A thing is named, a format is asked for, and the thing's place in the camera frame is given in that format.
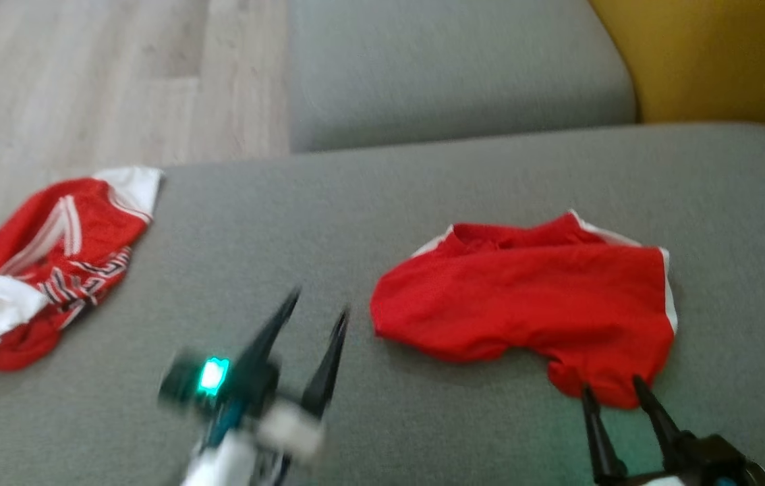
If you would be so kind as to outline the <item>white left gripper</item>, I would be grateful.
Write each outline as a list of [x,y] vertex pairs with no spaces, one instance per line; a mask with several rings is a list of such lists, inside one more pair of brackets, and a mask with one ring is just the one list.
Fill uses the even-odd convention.
[[[300,287],[288,293],[284,301],[250,344],[239,354],[234,365],[234,384],[241,388],[270,388],[277,384],[279,364],[271,359],[272,348],[283,326],[290,320],[300,297]],[[337,373],[349,325],[349,307],[343,308],[329,336],[326,353],[300,398],[300,405],[287,399],[275,399],[257,422],[256,440],[266,449],[280,452],[297,464],[312,466],[326,445],[327,428],[322,421],[336,386]]]

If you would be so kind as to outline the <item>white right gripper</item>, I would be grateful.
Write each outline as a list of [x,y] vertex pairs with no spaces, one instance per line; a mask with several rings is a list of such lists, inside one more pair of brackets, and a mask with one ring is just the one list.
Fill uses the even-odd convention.
[[[677,427],[641,376],[634,375],[632,381],[641,409],[650,417],[663,467],[687,467],[690,461],[683,443],[693,440],[694,434]],[[687,470],[658,470],[628,476],[628,468],[618,458],[611,443],[601,419],[601,406],[589,384],[582,388],[581,405],[585,415],[592,478],[596,485],[687,485],[690,482],[690,471]]]

